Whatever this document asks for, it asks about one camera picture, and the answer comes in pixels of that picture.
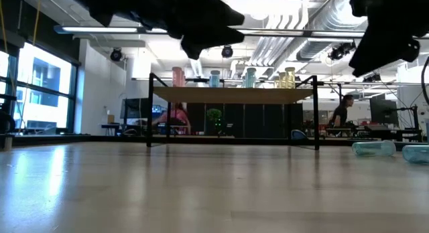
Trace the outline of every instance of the wooden floor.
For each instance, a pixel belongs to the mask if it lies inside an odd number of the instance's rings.
[[[80,143],[0,153],[0,232],[429,232],[429,166],[348,147]]]

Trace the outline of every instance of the green plant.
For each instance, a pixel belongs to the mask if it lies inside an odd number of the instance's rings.
[[[209,109],[207,111],[207,118],[212,122],[217,122],[222,117],[222,112],[219,109]]]

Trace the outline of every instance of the man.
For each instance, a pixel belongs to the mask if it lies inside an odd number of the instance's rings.
[[[335,109],[334,115],[329,120],[329,125],[335,127],[345,126],[347,120],[347,108],[353,106],[354,101],[353,95],[345,95],[340,106]]]

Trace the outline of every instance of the shelf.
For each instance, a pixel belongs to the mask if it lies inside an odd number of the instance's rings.
[[[225,104],[292,104],[312,95],[312,89],[154,87],[168,102]]]

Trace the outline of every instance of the black cloth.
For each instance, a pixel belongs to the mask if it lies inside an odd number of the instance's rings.
[[[340,105],[335,109],[334,116],[332,116],[332,119],[329,122],[330,125],[335,124],[335,119],[337,116],[340,116],[340,126],[344,126],[347,120],[347,107]]]

